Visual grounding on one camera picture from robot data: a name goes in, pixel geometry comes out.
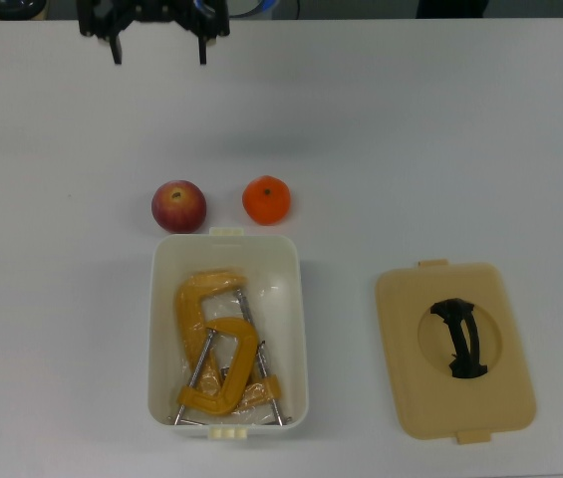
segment storage box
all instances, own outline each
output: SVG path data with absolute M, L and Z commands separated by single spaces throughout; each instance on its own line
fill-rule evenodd
M 162 240 L 152 261 L 148 409 L 164 425 L 172 425 L 177 398 L 195 363 L 186 360 L 174 306 L 179 287 L 204 271 L 230 270 L 247 279 L 245 294 L 271 373 L 278 377 L 283 426 L 264 424 L 272 416 L 262 404 L 247 413 L 215 416 L 188 408 L 190 420 L 203 425 L 177 425 L 175 431 L 211 438 L 245 438 L 278 433 L 298 426 L 308 411 L 307 354 L 299 260 L 294 244 L 281 236 L 243 236 L 239 229 L 212 230 L 210 235 L 172 235 Z M 239 317 L 233 296 L 217 295 L 202 303 L 207 320 Z M 230 340 L 215 344 L 213 356 L 232 353 Z

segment plastic container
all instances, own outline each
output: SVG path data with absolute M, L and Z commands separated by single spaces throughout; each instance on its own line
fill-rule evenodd
M 201 412 L 189 409 L 190 419 L 205 424 L 172 425 L 177 397 L 194 368 L 185 359 L 174 296 L 191 275 L 220 269 L 238 270 L 248 280 L 245 289 L 255 328 L 265 341 L 270 371 L 279 380 L 283 414 L 291 417 L 287 425 L 263 424 L 271 415 L 267 405 L 257 406 L 245 417 L 202 414 L 199 418 Z M 308 412 L 307 353 L 299 260 L 292 241 L 282 236 L 243 236 L 240 229 L 168 236 L 155 249 L 150 288 L 148 409 L 157 422 L 181 434 L 246 438 L 279 433 L 303 421 Z M 230 310 L 234 304 L 229 300 L 221 302 L 221 296 L 207 301 L 215 301 L 210 303 L 208 320 L 239 315 L 238 309 Z

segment table surface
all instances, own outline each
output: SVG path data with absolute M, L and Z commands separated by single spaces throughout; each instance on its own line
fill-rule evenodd
M 0 476 L 563 474 L 563 20 L 0 23 Z M 292 187 L 254 226 L 251 178 Z M 310 412 L 282 437 L 179 437 L 147 412 L 152 193 L 283 234 L 302 268 Z M 501 272 L 538 412 L 485 444 L 398 424 L 374 286 L 421 259 Z

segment cable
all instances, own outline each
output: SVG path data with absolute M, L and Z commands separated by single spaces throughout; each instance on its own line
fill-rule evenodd
M 230 15 L 230 18 L 252 17 L 253 15 L 256 15 L 258 13 L 265 12 L 272 5 L 274 5 L 274 0 L 272 2 L 270 2 L 269 0 L 259 0 L 259 3 L 257 4 L 257 6 L 254 7 L 252 10 L 245 12 L 245 13 L 239 13 L 237 15 Z

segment apple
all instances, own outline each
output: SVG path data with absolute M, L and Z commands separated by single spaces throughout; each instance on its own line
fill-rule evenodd
M 191 233 L 205 220 L 205 197 L 190 181 L 170 181 L 152 197 L 152 217 L 170 233 Z

